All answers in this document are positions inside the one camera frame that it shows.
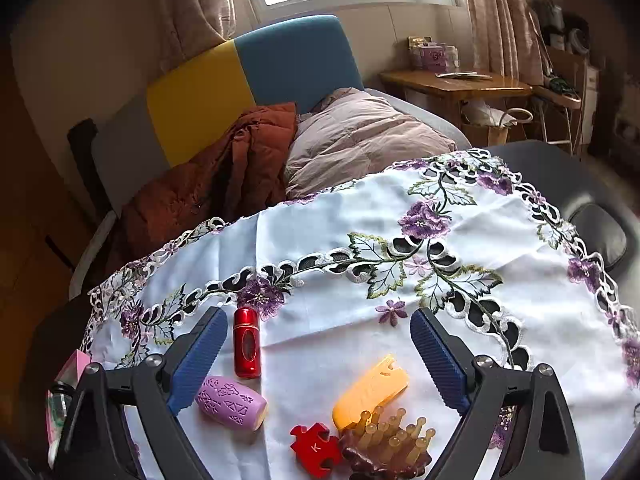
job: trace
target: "purple textured cylinder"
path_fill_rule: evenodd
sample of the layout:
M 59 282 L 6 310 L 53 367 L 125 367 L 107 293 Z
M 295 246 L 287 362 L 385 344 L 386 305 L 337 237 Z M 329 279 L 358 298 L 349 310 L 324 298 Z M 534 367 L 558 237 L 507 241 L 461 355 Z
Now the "purple textured cylinder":
M 232 430 L 255 431 L 267 413 L 267 401 L 244 384 L 210 375 L 198 390 L 200 409 Z

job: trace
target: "wall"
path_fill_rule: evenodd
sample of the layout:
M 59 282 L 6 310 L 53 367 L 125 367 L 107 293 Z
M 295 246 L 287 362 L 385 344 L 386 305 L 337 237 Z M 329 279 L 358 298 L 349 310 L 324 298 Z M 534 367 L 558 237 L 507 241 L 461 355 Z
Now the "wall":
M 12 33 L 18 85 L 42 143 L 67 187 L 91 214 L 88 194 L 66 133 L 91 117 L 114 114 L 159 73 L 155 0 L 35 0 Z M 248 0 L 236 4 L 236 34 L 258 27 Z M 430 35 L 456 44 L 472 63 L 466 9 L 390 4 L 328 9 L 350 40 L 366 84 L 407 64 L 407 36 Z

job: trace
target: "yellow plastic object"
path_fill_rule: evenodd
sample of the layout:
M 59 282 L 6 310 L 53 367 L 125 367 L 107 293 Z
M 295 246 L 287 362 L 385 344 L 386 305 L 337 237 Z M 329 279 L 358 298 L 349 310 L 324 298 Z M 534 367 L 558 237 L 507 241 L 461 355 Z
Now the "yellow plastic object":
M 218 140 L 254 106 L 232 40 L 190 59 L 146 90 L 146 107 L 171 167 Z
M 357 424 L 364 411 L 373 412 L 384 406 L 409 385 L 409 375 L 394 367 L 396 359 L 386 356 L 365 373 L 334 406 L 334 424 L 339 431 Z

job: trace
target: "beige curtain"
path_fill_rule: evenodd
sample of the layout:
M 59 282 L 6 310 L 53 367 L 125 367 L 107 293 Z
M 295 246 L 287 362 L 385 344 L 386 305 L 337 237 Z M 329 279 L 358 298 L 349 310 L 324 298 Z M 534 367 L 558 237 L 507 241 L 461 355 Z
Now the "beige curtain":
M 164 72 L 224 43 L 236 29 L 233 0 L 158 0 Z
M 526 0 L 467 0 L 478 70 L 542 85 L 538 42 Z

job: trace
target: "blue cushion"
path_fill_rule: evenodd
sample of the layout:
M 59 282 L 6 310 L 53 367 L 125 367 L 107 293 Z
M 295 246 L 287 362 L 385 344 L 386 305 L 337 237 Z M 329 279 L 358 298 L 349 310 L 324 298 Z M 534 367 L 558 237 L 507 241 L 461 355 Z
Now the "blue cushion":
M 337 88 L 364 89 L 335 16 L 276 23 L 234 41 L 256 104 L 293 101 L 304 114 Z

